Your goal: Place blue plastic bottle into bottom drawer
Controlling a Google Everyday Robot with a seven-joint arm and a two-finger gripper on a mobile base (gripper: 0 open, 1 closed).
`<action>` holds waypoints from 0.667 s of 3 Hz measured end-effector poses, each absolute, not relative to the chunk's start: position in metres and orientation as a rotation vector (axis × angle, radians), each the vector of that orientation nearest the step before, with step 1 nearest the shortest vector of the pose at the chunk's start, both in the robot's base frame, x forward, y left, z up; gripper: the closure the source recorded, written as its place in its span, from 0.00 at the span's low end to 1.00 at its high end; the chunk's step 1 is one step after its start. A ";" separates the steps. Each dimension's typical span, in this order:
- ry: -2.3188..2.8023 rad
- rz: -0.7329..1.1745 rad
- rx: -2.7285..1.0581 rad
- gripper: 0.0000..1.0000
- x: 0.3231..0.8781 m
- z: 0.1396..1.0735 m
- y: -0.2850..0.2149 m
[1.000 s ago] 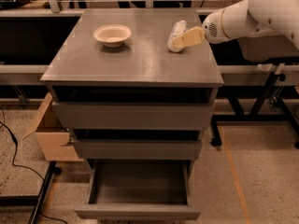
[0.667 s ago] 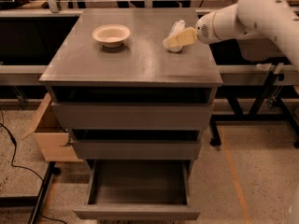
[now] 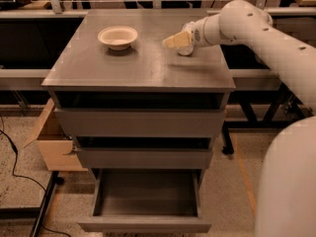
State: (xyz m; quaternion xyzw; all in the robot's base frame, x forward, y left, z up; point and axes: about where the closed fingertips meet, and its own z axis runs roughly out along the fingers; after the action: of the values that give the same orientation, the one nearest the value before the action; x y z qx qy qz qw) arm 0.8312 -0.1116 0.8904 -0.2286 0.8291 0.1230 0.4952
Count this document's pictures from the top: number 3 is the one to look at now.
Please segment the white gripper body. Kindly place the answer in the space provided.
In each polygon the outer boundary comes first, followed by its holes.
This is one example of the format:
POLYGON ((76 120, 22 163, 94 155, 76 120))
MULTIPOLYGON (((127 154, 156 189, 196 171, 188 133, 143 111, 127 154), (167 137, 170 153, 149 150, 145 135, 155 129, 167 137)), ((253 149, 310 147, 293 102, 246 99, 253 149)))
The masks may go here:
POLYGON ((189 22, 184 25, 184 31, 191 35, 194 46, 208 46, 204 36, 203 21, 189 22))

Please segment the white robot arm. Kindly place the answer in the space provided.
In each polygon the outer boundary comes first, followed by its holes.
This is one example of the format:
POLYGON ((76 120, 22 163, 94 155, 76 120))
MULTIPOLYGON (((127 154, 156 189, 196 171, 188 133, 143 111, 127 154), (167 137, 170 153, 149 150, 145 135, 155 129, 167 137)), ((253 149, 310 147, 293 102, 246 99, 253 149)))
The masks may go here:
MULTIPOLYGON (((316 48, 273 27, 247 1, 227 3, 166 39, 167 47, 244 44, 312 113, 316 112, 316 48)), ((255 237, 316 237, 316 116, 282 130, 262 167, 255 237)))

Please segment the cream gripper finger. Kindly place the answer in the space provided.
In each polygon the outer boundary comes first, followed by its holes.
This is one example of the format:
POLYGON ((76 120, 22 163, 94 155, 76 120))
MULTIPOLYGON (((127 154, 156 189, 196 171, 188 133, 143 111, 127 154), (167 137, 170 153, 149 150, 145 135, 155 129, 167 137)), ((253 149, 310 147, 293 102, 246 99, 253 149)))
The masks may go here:
POLYGON ((186 47, 192 43, 192 35, 189 32, 179 32, 162 41, 166 47, 186 47))

